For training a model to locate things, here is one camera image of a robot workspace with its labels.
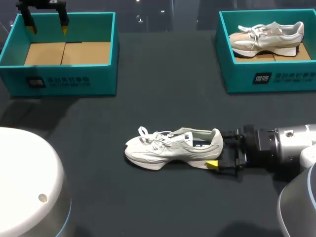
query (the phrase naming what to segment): cardboard box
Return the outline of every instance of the cardboard box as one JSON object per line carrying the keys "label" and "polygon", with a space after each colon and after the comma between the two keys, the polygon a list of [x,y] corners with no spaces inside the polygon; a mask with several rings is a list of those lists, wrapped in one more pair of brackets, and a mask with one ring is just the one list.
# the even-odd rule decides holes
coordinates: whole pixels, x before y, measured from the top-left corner
{"label": "cardboard box", "polygon": [[0,76],[12,96],[113,95],[118,32],[114,12],[32,14],[34,35],[18,14],[0,55]]}
{"label": "cardboard box", "polygon": [[[305,25],[303,43],[296,57],[256,56],[236,59],[229,35],[238,25],[278,22]],[[316,11],[314,9],[221,11],[217,26],[216,51],[228,93],[316,90]]]}

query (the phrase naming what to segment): dark background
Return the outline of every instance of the dark background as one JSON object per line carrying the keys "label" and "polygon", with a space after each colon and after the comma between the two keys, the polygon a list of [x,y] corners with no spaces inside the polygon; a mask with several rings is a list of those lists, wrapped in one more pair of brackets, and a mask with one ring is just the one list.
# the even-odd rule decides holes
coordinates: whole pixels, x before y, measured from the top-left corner
{"label": "dark background", "polygon": [[[155,132],[315,123],[314,93],[226,94],[213,46],[219,10],[315,5],[68,0],[68,11],[117,12],[117,95],[16,99],[1,83],[0,126],[33,132],[55,148],[73,195],[76,237],[280,237],[276,204],[287,182],[273,173],[252,168],[236,179],[185,163],[149,171],[127,162],[123,150],[139,126]],[[16,13],[14,2],[0,0],[7,29]]]}

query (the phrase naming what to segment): cardboard bottom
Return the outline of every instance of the cardboard bottom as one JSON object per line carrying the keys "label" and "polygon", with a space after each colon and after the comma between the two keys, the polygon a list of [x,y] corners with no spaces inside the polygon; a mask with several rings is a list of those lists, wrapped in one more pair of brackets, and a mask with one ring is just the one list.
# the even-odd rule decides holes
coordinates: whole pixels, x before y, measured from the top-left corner
{"label": "cardboard bottom", "polygon": [[108,64],[110,42],[32,43],[24,65]]}
{"label": "cardboard bottom", "polygon": [[282,61],[310,61],[311,58],[303,43],[299,45],[298,54],[295,57],[279,56],[275,54],[261,54],[253,58],[238,58],[235,61],[238,63],[251,63],[251,62],[282,62]]}

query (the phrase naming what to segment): shoe insole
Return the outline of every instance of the shoe insole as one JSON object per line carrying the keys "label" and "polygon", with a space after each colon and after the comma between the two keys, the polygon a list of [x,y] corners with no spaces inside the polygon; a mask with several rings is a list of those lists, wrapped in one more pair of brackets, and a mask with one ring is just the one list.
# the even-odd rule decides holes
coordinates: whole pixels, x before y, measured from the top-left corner
{"label": "shoe insole", "polygon": [[210,142],[207,141],[197,141],[197,140],[193,140],[193,147],[208,147],[209,145],[211,145]]}

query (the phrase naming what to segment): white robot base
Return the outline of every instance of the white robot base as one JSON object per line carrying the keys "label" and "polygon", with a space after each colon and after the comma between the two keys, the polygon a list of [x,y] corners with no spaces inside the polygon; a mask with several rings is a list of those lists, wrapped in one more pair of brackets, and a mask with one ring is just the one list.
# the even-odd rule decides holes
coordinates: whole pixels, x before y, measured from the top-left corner
{"label": "white robot base", "polygon": [[72,201],[55,150],[27,131],[0,127],[0,134],[0,237],[72,237]]}
{"label": "white robot base", "polygon": [[277,202],[277,218],[285,237],[316,236],[316,165],[289,183]]}

